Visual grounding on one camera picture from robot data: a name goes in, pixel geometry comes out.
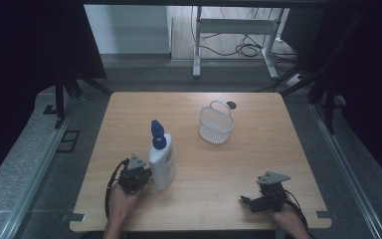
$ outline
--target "metal frame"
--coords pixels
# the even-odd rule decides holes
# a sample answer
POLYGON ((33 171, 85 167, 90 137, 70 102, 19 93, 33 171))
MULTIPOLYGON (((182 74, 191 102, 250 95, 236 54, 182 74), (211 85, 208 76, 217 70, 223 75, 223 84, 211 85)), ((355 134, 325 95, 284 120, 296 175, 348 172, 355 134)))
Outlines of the metal frame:
POLYGON ((24 185, 20 196, 14 204, 9 216, 7 217, 4 226, 0 232, 0 238, 14 238, 18 228, 20 227, 27 210, 33 201, 34 196, 46 174, 49 164, 58 148, 58 144, 64 135, 65 130, 71 121, 74 120, 76 114, 76 102, 69 102, 67 113, 59 128, 55 128, 52 138, 49 141, 42 157, 36 162, 35 168, 32 170, 30 178, 24 185))
POLYGON ((330 133, 327 125, 323 122, 324 116, 322 115, 321 111, 316 107, 316 105, 310 104, 310 107, 315 115, 318 127, 320 128, 324 139, 327 141, 327 144, 331 149, 333 157, 336 160, 340 171, 342 172, 346 184, 348 185, 349 190, 351 191, 352 196, 355 199, 355 202, 358 205, 359 210, 361 211, 372 236, 375 239, 382 239, 382 222, 380 217, 378 216, 372 203, 362 189, 362 186, 359 183, 354 171, 352 170, 352 167, 349 164, 348 159, 346 158, 336 137, 330 133))
POLYGON ((269 35, 267 46, 262 49, 263 58, 268 67, 272 80, 279 78, 275 65, 272 62, 270 54, 273 43, 281 24, 281 18, 284 14, 284 8, 275 20, 247 20, 247 19, 202 19, 203 7, 197 9, 196 18, 196 37, 194 48, 193 77, 198 79, 201 75, 201 55, 200 55, 200 34, 201 33, 227 33, 227 34, 253 34, 269 35))

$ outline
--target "white plastic basket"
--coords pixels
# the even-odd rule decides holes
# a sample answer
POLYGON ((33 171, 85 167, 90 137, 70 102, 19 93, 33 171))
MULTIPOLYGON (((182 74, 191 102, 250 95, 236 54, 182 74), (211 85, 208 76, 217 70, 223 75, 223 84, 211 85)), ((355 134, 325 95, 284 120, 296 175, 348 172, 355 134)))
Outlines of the white plastic basket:
POLYGON ((205 107, 200 112, 200 135, 212 143, 224 143, 228 140, 235 120, 231 115, 229 106, 221 101, 213 101, 209 107, 205 107), (213 108, 212 104, 223 105, 228 114, 213 108))

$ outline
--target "black curtain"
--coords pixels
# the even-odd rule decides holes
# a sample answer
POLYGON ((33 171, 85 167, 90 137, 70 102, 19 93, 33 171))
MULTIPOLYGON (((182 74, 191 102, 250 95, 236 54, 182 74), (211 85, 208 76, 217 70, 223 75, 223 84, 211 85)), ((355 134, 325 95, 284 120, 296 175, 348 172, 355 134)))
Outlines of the black curtain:
POLYGON ((382 166, 382 1, 373 1, 339 59, 337 92, 342 113, 382 166))
POLYGON ((0 164, 36 95, 80 78, 105 78, 83 5, 0 1, 0 164))

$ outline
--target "spray bottle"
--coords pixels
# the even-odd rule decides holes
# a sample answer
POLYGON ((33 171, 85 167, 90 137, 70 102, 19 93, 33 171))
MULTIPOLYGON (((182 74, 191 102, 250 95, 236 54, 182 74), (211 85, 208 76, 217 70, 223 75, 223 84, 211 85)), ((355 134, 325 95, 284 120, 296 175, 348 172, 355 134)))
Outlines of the spray bottle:
POLYGON ((175 163, 172 154, 172 137, 164 133, 159 121, 151 122, 152 146, 148 155, 154 186, 157 190, 166 189, 175 177, 175 163))

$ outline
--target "table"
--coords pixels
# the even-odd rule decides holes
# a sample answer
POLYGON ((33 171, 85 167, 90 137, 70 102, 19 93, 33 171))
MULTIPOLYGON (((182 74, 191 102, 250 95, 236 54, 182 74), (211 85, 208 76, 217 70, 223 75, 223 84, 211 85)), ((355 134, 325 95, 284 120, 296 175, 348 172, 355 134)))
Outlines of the table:
POLYGON ((268 42, 262 48, 263 59, 268 68, 272 80, 279 78, 275 64, 271 59, 273 43, 275 42, 284 8, 275 20, 255 20, 255 19, 202 19, 202 7, 197 8, 197 19, 195 24, 195 47, 193 58, 193 77, 200 78, 200 34, 201 33, 226 33, 226 34, 252 34, 269 35, 268 42))
POLYGON ((150 123, 172 134, 177 174, 168 189, 150 180, 125 231, 276 229, 251 213, 240 196, 261 196, 257 177, 274 171, 291 177, 283 186, 297 198, 310 228, 327 228, 326 211, 282 97, 275 93, 114 93, 98 134, 74 213, 73 231, 103 230, 105 187, 119 162, 132 153, 148 160, 150 123), (199 114, 214 100, 237 104, 235 126, 224 144, 199 135, 199 114))

